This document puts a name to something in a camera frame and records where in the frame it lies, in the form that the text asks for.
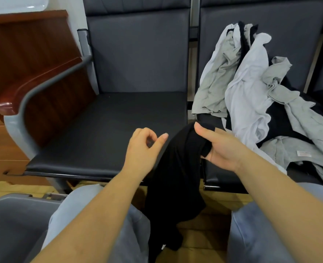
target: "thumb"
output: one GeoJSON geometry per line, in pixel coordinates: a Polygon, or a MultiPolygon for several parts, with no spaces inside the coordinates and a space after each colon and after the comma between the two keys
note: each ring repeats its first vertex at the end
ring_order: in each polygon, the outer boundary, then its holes
{"type": "Polygon", "coordinates": [[[158,155],[162,147],[164,146],[165,142],[167,141],[168,137],[169,137],[168,133],[162,134],[160,137],[158,137],[158,139],[154,142],[153,146],[151,146],[150,149],[154,153],[156,153],[156,155],[158,155]]]}
{"type": "Polygon", "coordinates": [[[198,135],[204,137],[205,139],[209,140],[210,142],[216,142],[219,140],[218,133],[215,133],[212,130],[202,127],[198,122],[194,123],[194,130],[198,135]]]}

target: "forearm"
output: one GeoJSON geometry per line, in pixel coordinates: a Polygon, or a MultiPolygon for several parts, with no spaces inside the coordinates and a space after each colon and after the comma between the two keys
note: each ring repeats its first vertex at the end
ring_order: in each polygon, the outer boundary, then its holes
{"type": "Polygon", "coordinates": [[[236,171],[297,262],[323,262],[323,202],[250,152],[236,171]]]}
{"type": "Polygon", "coordinates": [[[118,174],[33,262],[106,262],[139,184],[118,174]]]}

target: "gray plastic bin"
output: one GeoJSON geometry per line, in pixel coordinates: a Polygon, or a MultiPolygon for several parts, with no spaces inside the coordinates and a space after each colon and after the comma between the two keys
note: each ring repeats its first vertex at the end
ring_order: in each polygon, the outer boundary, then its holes
{"type": "Polygon", "coordinates": [[[61,201],[27,194],[0,198],[0,263],[29,263],[41,250],[48,222],[61,201]]]}

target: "floor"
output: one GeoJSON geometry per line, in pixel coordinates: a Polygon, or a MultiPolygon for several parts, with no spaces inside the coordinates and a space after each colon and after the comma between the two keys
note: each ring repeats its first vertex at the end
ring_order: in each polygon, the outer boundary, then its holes
{"type": "MultiPolygon", "coordinates": [[[[91,184],[81,182],[78,186],[91,184]]],[[[178,228],[184,237],[182,247],[177,251],[165,248],[159,255],[157,263],[222,263],[226,262],[227,239],[230,227],[230,214],[252,199],[246,194],[203,191],[201,182],[200,192],[207,207],[191,221],[181,222],[178,228]]],[[[11,185],[0,182],[0,197],[10,193],[32,194],[42,197],[45,193],[56,192],[51,186],[11,185]]],[[[140,186],[134,198],[133,205],[141,208],[147,192],[145,186],[140,186]]]]}

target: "chair seat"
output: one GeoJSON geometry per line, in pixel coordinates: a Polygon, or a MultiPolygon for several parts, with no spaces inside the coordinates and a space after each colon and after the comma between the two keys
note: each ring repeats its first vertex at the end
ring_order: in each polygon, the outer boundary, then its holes
{"type": "MultiPolygon", "coordinates": [[[[212,124],[213,126],[224,130],[221,118],[212,116],[211,114],[198,114],[197,116],[199,121],[212,124]]],[[[234,172],[221,169],[206,160],[203,160],[202,164],[205,190],[243,194],[247,193],[241,180],[234,172]]],[[[323,181],[319,179],[319,177],[314,177],[304,172],[296,164],[289,165],[287,168],[287,174],[297,183],[307,182],[323,185],[323,181]]]]}
{"type": "Polygon", "coordinates": [[[25,174],[109,181],[123,167],[136,128],[167,132],[170,140],[186,124],[184,92],[100,94],[29,162],[25,174]]]}

